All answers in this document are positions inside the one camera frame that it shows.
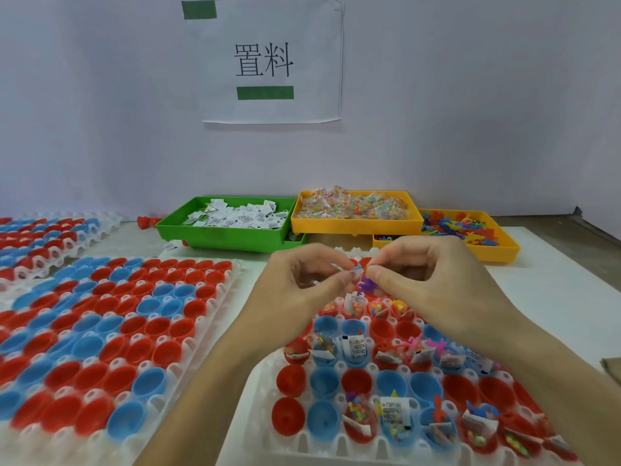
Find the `white table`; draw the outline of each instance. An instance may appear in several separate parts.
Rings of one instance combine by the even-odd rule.
[[[558,337],[594,367],[601,369],[601,358],[620,356],[621,293],[524,227],[507,227],[505,230],[522,246],[522,251],[512,265],[489,266],[488,269],[511,301],[532,321]],[[214,330],[210,331],[207,340],[211,347],[241,310],[268,255],[187,247],[160,255],[160,258],[172,257],[246,260],[244,280],[237,286],[227,310],[218,313],[214,320]],[[260,369],[261,365],[258,365],[248,378],[218,459],[219,466],[260,464],[260,460],[253,459],[242,447]],[[316,460],[300,458],[282,457],[279,460],[278,463],[282,464],[295,462],[296,466],[316,463]]]

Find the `paper sheet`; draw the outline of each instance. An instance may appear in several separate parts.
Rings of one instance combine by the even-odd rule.
[[[190,0],[182,9],[198,63],[203,122],[340,119],[341,2]]]

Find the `right hand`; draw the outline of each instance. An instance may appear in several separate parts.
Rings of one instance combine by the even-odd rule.
[[[400,237],[377,252],[366,275],[442,334],[491,359],[534,326],[458,237]]]

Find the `egg tray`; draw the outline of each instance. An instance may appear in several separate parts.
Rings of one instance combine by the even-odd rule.
[[[239,273],[237,260],[82,258],[12,301],[0,312],[3,465],[133,464]]]
[[[371,252],[362,252],[360,249],[353,249],[351,252],[344,252],[349,258],[354,260],[360,260],[363,257],[372,256],[377,250]],[[339,310],[339,314],[335,319],[338,321],[338,335],[339,339],[342,335],[342,324],[345,321],[342,309]],[[366,347],[369,353],[368,362],[361,368],[370,375],[373,379],[373,388],[370,392],[370,401],[379,400],[380,392],[378,390],[376,379],[381,372],[376,363],[371,360],[371,354],[375,346],[375,342],[369,337],[369,325],[371,318],[369,316],[363,316],[359,319],[365,326]],[[393,326],[397,324],[397,320],[394,317],[388,317],[387,319]],[[413,320],[416,325],[421,328],[425,323],[422,319],[416,318]],[[392,345],[399,345],[401,340],[395,338],[392,340]],[[464,352],[465,348],[461,345],[451,342],[450,345],[453,350]],[[344,357],[342,344],[339,342],[337,349],[337,361],[333,368],[339,377],[338,389],[334,397],[330,400],[332,405],[336,408],[339,415],[344,414],[347,410],[347,402],[345,399],[346,392],[341,384],[342,376],[344,376],[352,368],[348,366]],[[306,372],[306,387],[302,394],[298,397],[299,403],[304,408],[304,415],[309,412],[310,407],[319,400],[312,388],[309,385],[309,380],[312,373],[317,369],[317,364],[313,356],[309,356],[306,361],[298,360],[299,363],[303,363],[302,367]],[[261,375],[258,381],[257,389],[253,398],[252,408],[248,414],[248,423],[244,432],[244,449],[251,454],[261,454],[266,458],[275,460],[274,456],[285,455],[292,458],[302,457],[316,457],[322,458],[326,461],[326,464],[341,464],[343,461],[355,461],[356,464],[394,464],[394,465],[412,465],[412,464],[433,464],[438,466],[459,465],[459,466],[523,466],[523,465],[579,465],[578,461],[565,461],[557,456],[554,452],[541,449],[541,452],[536,457],[523,458],[519,457],[512,449],[507,446],[498,445],[498,448],[492,454],[481,454],[475,452],[469,444],[463,442],[459,435],[456,436],[454,447],[451,451],[438,451],[432,448],[430,444],[423,439],[420,428],[420,413],[424,410],[424,400],[416,399],[410,385],[410,377],[412,372],[407,365],[401,364],[393,372],[398,373],[403,377],[407,385],[407,393],[405,397],[410,398],[410,408],[412,412],[412,418],[414,420],[414,435],[415,439],[409,447],[394,446],[390,440],[388,440],[380,426],[377,427],[376,437],[368,444],[359,444],[354,442],[347,434],[344,426],[344,422],[340,420],[340,427],[338,434],[331,441],[321,441],[313,438],[309,432],[306,422],[304,427],[296,434],[292,436],[283,436],[278,433],[272,423],[272,410],[276,401],[284,398],[282,392],[276,386],[276,378],[279,372],[286,366],[288,366],[286,355],[283,349],[279,349],[272,354],[268,355],[266,359],[261,362]],[[434,359],[431,368],[428,369],[429,375],[442,384],[443,377],[446,376],[445,372],[437,365],[437,359]],[[465,377],[475,386],[479,385],[479,380],[482,378],[495,378],[493,382],[501,383],[501,386],[507,385],[511,391],[517,392],[518,383],[514,381],[513,377],[505,371],[496,370],[491,376],[479,375],[474,369],[468,367],[466,364],[461,370],[457,372],[448,372],[450,374],[456,374]],[[451,400],[447,400],[446,397],[442,397],[442,409],[451,418],[453,422],[457,421],[461,416],[458,407]],[[522,398],[517,398],[517,402],[512,407],[513,412],[519,415],[521,418],[526,419],[529,423],[535,423],[537,417],[533,414],[533,411],[528,408],[525,403],[522,402]]]
[[[119,214],[110,212],[55,213],[31,214],[0,225],[0,294],[12,299],[26,292],[33,278],[46,277],[66,257],[76,258],[80,249],[110,234],[120,221]]]

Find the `orange plastic tray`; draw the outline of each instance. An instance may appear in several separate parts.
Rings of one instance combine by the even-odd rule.
[[[350,191],[352,194],[368,196],[374,191]],[[302,206],[302,199],[312,196],[312,191],[301,191],[298,202],[291,216],[291,227],[295,234],[391,234],[416,235],[420,234],[423,226],[423,217],[414,205],[407,191],[377,191],[388,197],[399,197],[405,201],[410,212],[409,218],[404,220],[388,219],[309,219],[296,217]]]
[[[455,209],[419,209],[421,214],[431,211],[443,212],[448,219],[454,219],[460,212],[467,213],[471,218],[484,222],[488,228],[494,230],[494,235],[498,238],[499,245],[497,247],[488,247],[487,245],[467,245],[467,247],[476,255],[480,261],[488,263],[512,263],[517,254],[520,253],[520,246],[513,240],[507,232],[502,230],[489,214],[483,211],[457,211]],[[390,243],[389,240],[377,240],[373,235],[373,246],[381,249]]]

